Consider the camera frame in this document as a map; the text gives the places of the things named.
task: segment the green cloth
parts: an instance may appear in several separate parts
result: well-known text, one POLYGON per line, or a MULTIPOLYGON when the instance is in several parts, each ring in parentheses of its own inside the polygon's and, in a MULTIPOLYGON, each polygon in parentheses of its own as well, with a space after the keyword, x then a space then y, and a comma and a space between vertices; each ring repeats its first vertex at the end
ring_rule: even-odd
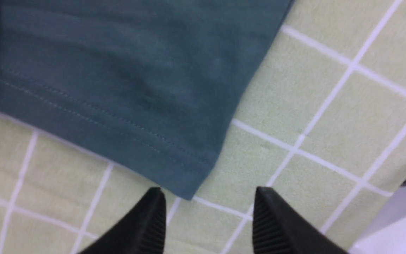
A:
POLYGON ((192 198, 292 0, 3 0, 0 111, 192 198))

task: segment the stitching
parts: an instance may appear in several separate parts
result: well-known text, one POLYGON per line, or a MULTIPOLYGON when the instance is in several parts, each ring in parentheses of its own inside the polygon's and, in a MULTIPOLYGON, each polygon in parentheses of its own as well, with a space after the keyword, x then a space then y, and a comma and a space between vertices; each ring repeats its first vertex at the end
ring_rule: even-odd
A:
MULTIPOLYGON (((3 85, 7 85, 7 86, 9 86, 9 87, 11 87, 11 88, 13 88, 13 89, 15 89, 15 90, 18 90, 18 91, 27 93, 28 95, 30 95, 30 96, 32 96, 32 97, 34 97, 34 98, 37 98, 38 100, 43 101, 44 103, 47 103, 48 105, 53 106, 54 108, 58 108, 58 109, 60 109, 60 110, 62 110, 62 111, 66 111, 66 112, 68 112, 68 113, 74 114, 74 115, 76 115, 77 117, 80 117, 80 118, 82 118, 82 119, 84 119, 84 120, 86 120, 86 121, 88 121, 88 122, 91 122, 91 123, 93 123, 93 124, 95 124, 95 125, 98 125, 98 126, 100 126, 100 127, 105 128, 105 129, 115 131, 115 130, 113 130, 111 127, 109 127, 109 126, 107 126, 107 125, 104 125, 104 124, 102 124, 102 123, 96 122, 96 121, 94 121, 94 120, 92 120, 92 119, 90 119, 90 118, 88 118, 88 117, 86 117, 86 116, 83 116, 83 115, 81 115, 81 114, 79 114, 79 113, 77 113, 77 112, 75 112, 75 111, 69 110, 69 109, 67 109, 67 108, 63 108, 63 107, 61 107, 61 106, 59 106, 59 105, 57 105, 57 104, 55 104, 55 103, 52 103, 52 102, 48 101, 47 99, 45 99, 45 98, 43 98, 43 97, 41 97, 41 96, 38 96, 38 95, 32 93, 32 92, 29 91, 29 90, 26 90, 26 89, 23 89, 23 88, 19 88, 19 87, 15 86, 15 85, 13 85, 13 84, 10 84, 10 83, 8 83, 8 82, 2 80, 2 79, 0 79, 0 82, 1 82, 3 85)), ((126 133, 119 132, 119 131, 115 131, 115 132, 118 133, 118 134, 120 134, 120 135, 124 135, 124 136, 126 136, 126 137, 132 138, 133 140, 135 140, 135 141, 141 143, 141 144, 144 145, 144 146, 147 146, 148 148, 150 148, 151 150, 155 151, 156 153, 165 156, 166 158, 168 158, 168 159, 171 160, 172 162, 174 162, 174 163, 176 163, 176 164, 178 164, 178 165, 180 165, 181 167, 184 168, 184 164, 182 164, 182 163, 178 162, 176 159, 174 159, 174 158, 172 158, 172 157, 170 157, 170 156, 164 154, 163 152, 159 151, 158 149, 154 148, 153 146, 150 146, 150 145, 148 145, 147 143, 144 143, 143 141, 138 140, 138 139, 135 138, 135 137, 132 137, 131 135, 127 135, 126 133)))
POLYGON ((172 141, 166 139, 165 137, 163 137, 163 136, 161 136, 161 135, 158 135, 158 134, 156 134, 155 132, 152 132, 151 130, 148 130, 148 129, 146 129, 145 127, 142 127, 142 126, 140 126, 140 125, 138 125, 138 124, 136 124, 136 123, 134 123, 134 122, 132 122, 132 121, 130 121, 130 120, 124 119, 124 118, 122 118, 122 117, 120 117, 120 116, 117 116, 116 114, 113 114, 113 113, 111 113, 111 112, 109 112, 109 111, 106 111, 105 109, 102 109, 102 108, 100 108, 100 107, 98 107, 98 106, 95 106, 95 105, 92 105, 92 104, 90 104, 90 103, 87 103, 87 102, 85 102, 85 101, 83 101, 83 100, 80 100, 80 99, 78 99, 78 98, 74 98, 73 96, 70 96, 70 95, 68 95, 67 93, 64 93, 64 92, 62 92, 62 91, 60 91, 60 90, 58 90, 58 89, 52 88, 52 87, 50 87, 50 86, 48 86, 48 85, 44 85, 44 84, 42 84, 42 83, 39 83, 39 82, 37 82, 35 79, 32 79, 32 78, 30 78, 30 77, 27 77, 27 76, 25 76, 24 74, 21 74, 21 73, 19 73, 19 72, 16 72, 16 71, 13 70, 13 69, 10 69, 10 68, 7 68, 7 67, 0 67, 0 69, 5 70, 5 71, 8 71, 9 73, 14 74, 14 75, 17 75, 17 76, 19 76, 19 77, 21 77, 21 78, 27 79, 28 81, 32 82, 32 84, 37 85, 37 86, 40 86, 40 87, 42 87, 42 88, 44 88, 44 89, 46 89, 46 90, 48 90, 48 91, 50 91, 50 92, 56 93, 56 94, 58 94, 58 95, 61 95, 61 96, 63 96, 63 97, 66 97, 66 98, 68 98, 68 99, 70 99, 70 100, 72 100, 72 101, 75 101, 75 102, 77 102, 77 103, 80 103, 81 105, 84 105, 84 106, 87 106, 87 107, 89 107, 89 108, 98 110, 98 111, 102 112, 103 114, 107 114, 108 116, 111 116, 111 117, 113 117, 113 118, 115 118, 115 119, 118 119, 118 120, 121 120, 121 121, 123 121, 123 122, 126 122, 126 123, 128 123, 128 124, 130 124, 130 125, 132 125, 132 126, 134 126, 134 127, 136 127, 136 128, 138 128, 138 129, 141 129, 141 130, 147 132, 147 133, 150 134, 150 135, 153 135, 153 136, 155 136, 155 137, 157 137, 157 138, 163 140, 165 143, 168 143, 169 145, 174 146, 174 147, 177 148, 179 151, 184 152, 184 153, 186 153, 186 154, 189 155, 189 156, 192 156, 193 158, 197 159, 199 162, 202 162, 202 163, 204 163, 204 164, 206 164, 206 165, 209 165, 209 162, 208 162, 206 159, 203 159, 203 158, 198 157, 196 154, 194 154, 194 153, 192 153, 192 152, 190 152, 190 151, 187 151, 187 150, 184 149, 184 148, 179 147, 178 145, 176 145, 176 144, 173 143, 172 141))

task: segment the seam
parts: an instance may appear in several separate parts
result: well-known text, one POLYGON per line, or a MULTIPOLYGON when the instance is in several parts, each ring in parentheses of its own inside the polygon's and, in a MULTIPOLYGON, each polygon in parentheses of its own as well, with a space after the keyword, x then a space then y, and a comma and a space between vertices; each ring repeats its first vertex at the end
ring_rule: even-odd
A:
POLYGON ((10 84, 9 82, 6 82, 6 81, 4 81, 4 80, 2 80, 2 79, 0 79, 0 82, 1 82, 3 85, 7 85, 8 87, 11 87, 11 88, 13 88, 13 89, 15 89, 15 90, 18 90, 18 91, 21 91, 21 92, 24 92, 24 93, 26 93, 26 94, 28 94, 28 95, 30 95, 30 96, 32 96, 32 97, 34 97, 34 98, 40 100, 40 101, 43 101, 44 103, 46 103, 46 104, 48 104, 48 105, 50 105, 50 106, 53 106, 54 108, 58 108, 58 109, 60 109, 60 110, 62 110, 62 111, 66 111, 66 112, 68 112, 68 113, 74 114, 75 116, 80 117, 81 119, 84 119, 84 120, 86 120, 86 121, 88 121, 88 122, 91 122, 91 123, 93 123, 93 124, 95 124, 95 125, 97 125, 97 126, 100 126, 100 127, 105 128, 105 129, 114 131, 114 132, 118 133, 119 135, 124 135, 124 136, 126 136, 126 137, 132 138, 133 140, 135 140, 135 141, 141 143, 141 144, 144 145, 144 146, 147 146, 148 148, 150 148, 151 150, 155 151, 156 153, 158 153, 158 154, 160 154, 160 155, 162 155, 162 156, 165 156, 167 159, 169 159, 169 160, 171 160, 172 162, 178 164, 179 166, 181 166, 181 167, 183 167, 183 168, 185 167, 183 163, 178 162, 176 159, 174 159, 174 158, 172 158, 172 157, 166 155, 165 153, 163 153, 163 152, 159 151, 158 149, 154 148, 153 146, 148 145, 147 143, 145 143, 145 142, 143 142, 143 141, 141 141, 141 140, 139 140, 139 139, 137 139, 137 138, 135 138, 135 137, 132 137, 131 135, 127 135, 126 133, 116 131, 116 130, 114 130, 113 128, 107 126, 107 125, 104 125, 104 124, 102 124, 102 123, 100 123, 100 122, 96 122, 95 120, 92 120, 92 119, 90 119, 90 118, 88 118, 88 117, 86 117, 86 116, 83 116, 83 115, 81 115, 81 114, 79 114, 79 113, 77 113, 77 112, 75 112, 75 111, 69 110, 69 109, 67 109, 67 108, 63 108, 62 106, 59 106, 59 105, 57 105, 57 104, 55 104, 55 103, 52 103, 51 101, 49 101, 49 100, 47 100, 47 99, 45 99, 45 98, 43 98, 43 97, 41 97, 41 96, 39 96, 39 95, 36 95, 36 94, 32 93, 32 92, 29 91, 29 90, 26 90, 26 89, 17 87, 17 86, 15 86, 15 85, 13 85, 13 84, 10 84))
POLYGON ((115 119, 117 119, 117 120, 126 122, 126 123, 130 124, 131 126, 136 127, 136 128, 138 128, 138 129, 141 129, 141 130, 147 132, 148 134, 153 135, 153 136, 155 136, 156 138, 159 138, 159 139, 163 140, 165 143, 168 143, 169 145, 174 146, 174 147, 175 147, 176 149, 178 149, 179 151, 181 151, 181 152, 183 152, 183 153, 185 153, 185 154, 187 154, 187 155, 189 155, 189 156, 195 158, 197 161, 199 161, 199 162, 201 162, 201 163, 204 163, 204 164, 206 164, 206 165, 209 165, 209 162, 208 162, 207 160, 198 157, 196 154, 194 154, 194 153, 192 153, 192 152, 190 152, 190 151, 188 151, 188 150, 186 150, 186 149, 184 149, 184 148, 181 148, 180 146, 178 146, 178 145, 176 145, 174 142, 172 142, 172 141, 166 139, 166 138, 163 137, 162 135, 158 135, 157 133, 155 133, 155 132, 153 132, 153 131, 151 131, 151 130, 146 129, 145 127, 140 126, 140 125, 136 124, 135 122, 132 122, 132 121, 127 120, 127 119, 124 119, 124 118, 122 118, 122 117, 120 117, 120 116, 117 116, 117 115, 114 114, 114 113, 111 113, 111 112, 109 112, 109 111, 106 111, 106 110, 103 109, 103 108, 100 108, 100 107, 98 107, 98 106, 92 105, 92 104, 90 104, 90 103, 87 103, 86 101, 83 101, 83 100, 81 100, 81 99, 75 98, 75 97, 73 97, 73 96, 70 96, 70 95, 68 95, 67 93, 64 93, 64 92, 61 91, 61 90, 58 90, 58 89, 52 88, 52 87, 50 87, 50 86, 48 86, 48 85, 42 84, 42 83, 40 83, 40 82, 37 82, 35 79, 33 79, 33 78, 31 78, 31 77, 27 77, 27 76, 25 76, 24 74, 21 74, 21 73, 15 71, 15 70, 13 70, 13 69, 10 69, 10 68, 8 68, 8 67, 0 67, 0 69, 2 69, 2 70, 4 70, 4 71, 8 71, 10 74, 17 75, 18 77, 27 79, 28 81, 32 82, 32 84, 37 85, 37 86, 39 86, 39 87, 42 87, 42 88, 44 88, 44 89, 46 89, 46 90, 48 90, 48 91, 50 91, 50 92, 52 92, 52 93, 56 93, 56 94, 58 94, 58 95, 61 95, 61 96, 63 96, 63 97, 66 97, 66 98, 68 98, 68 99, 70 99, 70 100, 72 100, 72 101, 75 101, 75 102, 77 102, 77 103, 79 103, 79 104, 81 104, 81 105, 83 105, 83 106, 92 108, 92 109, 94 109, 94 110, 98 110, 98 111, 100 111, 100 112, 103 113, 103 114, 106 114, 106 115, 108 115, 108 116, 110 116, 110 117, 113 117, 113 118, 115 118, 115 119))

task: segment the teal fabric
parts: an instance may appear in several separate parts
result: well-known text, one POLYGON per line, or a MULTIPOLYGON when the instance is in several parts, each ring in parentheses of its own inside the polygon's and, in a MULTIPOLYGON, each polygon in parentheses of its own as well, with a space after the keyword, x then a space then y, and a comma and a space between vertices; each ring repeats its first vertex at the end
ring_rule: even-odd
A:
POLYGON ((0 111, 192 198, 291 0, 2 0, 0 111))

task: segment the fabric hem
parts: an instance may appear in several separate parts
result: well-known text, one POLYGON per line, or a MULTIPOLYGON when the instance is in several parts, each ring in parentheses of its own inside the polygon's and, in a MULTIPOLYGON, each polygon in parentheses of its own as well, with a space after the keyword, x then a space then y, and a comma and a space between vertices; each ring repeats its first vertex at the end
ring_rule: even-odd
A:
POLYGON ((125 165, 188 200, 212 169, 139 128, 120 132, 120 127, 102 124, 92 117, 95 112, 75 102, 65 103, 42 87, 31 89, 13 75, 0 77, 0 111, 125 165), (70 105, 79 110, 70 110, 70 105))

